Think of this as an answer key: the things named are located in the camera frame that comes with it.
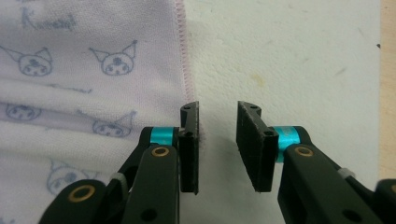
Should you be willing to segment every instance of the blue metallic band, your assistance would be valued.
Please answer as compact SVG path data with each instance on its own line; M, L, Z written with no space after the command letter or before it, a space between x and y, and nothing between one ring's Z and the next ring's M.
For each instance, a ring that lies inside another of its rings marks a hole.
M172 146L173 143L173 127L154 127L151 130L150 143L159 145Z
M283 162L283 152L288 146L301 143L300 135L298 135L297 130L292 126L278 126L273 128L279 134L279 151L276 162Z

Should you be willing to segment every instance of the cartoon face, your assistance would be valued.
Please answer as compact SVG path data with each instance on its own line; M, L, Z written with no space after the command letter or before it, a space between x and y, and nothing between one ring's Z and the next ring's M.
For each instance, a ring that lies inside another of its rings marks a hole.
M93 124L93 132L110 137L124 137L131 133L131 129L119 124L96 121Z
M120 76L130 73L134 68L134 53L137 41L133 41L130 46L122 52L110 54L95 49L90 49L101 63L103 73L109 76Z
M43 48L34 55L22 54L12 49L5 49L6 53L18 63L20 71L28 77L43 77L52 71L50 52Z
M59 194L68 185L82 179L94 179L97 172L78 170L61 161L52 161L47 188L54 195Z
M41 109L26 105L7 105L7 116L17 120L36 119L41 114Z

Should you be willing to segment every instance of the brass ring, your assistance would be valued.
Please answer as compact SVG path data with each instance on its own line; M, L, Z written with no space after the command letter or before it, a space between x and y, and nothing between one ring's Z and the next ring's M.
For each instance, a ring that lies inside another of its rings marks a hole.
M155 157L164 157L168 154L169 154L169 149L166 147L156 147L156 148L152 149L152 151L151 151L151 155L153 155Z
M311 149L307 148L307 147L297 147L294 150L300 156L311 157L311 156L314 155L314 152Z
M76 196L76 193L79 192L80 190L87 189L88 192L83 195L83 196ZM95 193L95 187L92 185L83 185L79 186L78 188L73 189L73 191L70 192L68 200L72 203L81 203L89 198Z

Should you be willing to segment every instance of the white towel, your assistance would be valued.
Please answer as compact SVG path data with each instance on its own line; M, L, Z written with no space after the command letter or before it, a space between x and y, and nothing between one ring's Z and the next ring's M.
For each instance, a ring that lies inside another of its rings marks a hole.
M10 0L0 7L0 223L108 182L145 126L193 101L180 0Z

